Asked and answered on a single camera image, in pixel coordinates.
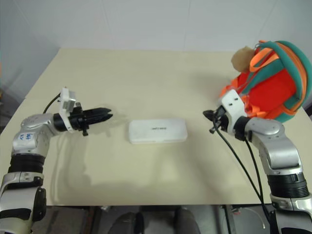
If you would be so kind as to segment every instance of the beige table surface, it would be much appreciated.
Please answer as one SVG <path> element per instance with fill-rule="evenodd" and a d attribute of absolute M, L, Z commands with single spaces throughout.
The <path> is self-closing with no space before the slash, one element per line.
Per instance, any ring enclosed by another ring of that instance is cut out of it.
<path fill-rule="evenodd" d="M 259 203 L 249 181 L 202 112 L 216 108 L 221 88 L 237 75 L 232 53 L 60 49 L 0 136 L 0 176 L 7 172 L 21 121 L 42 113 L 67 86 L 84 109 L 108 107 L 113 118 L 92 125 L 89 136 L 51 139 L 44 165 L 48 205 Z M 58 111 L 54 103 L 49 109 Z M 132 145 L 132 119 L 184 118 L 182 143 Z M 285 124 L 312 184 L 312 123 L 301 109 Z M 227 135 L 256 182 L 243 142 Z M 265 201 L 269 187 L 261 167 Z"/>

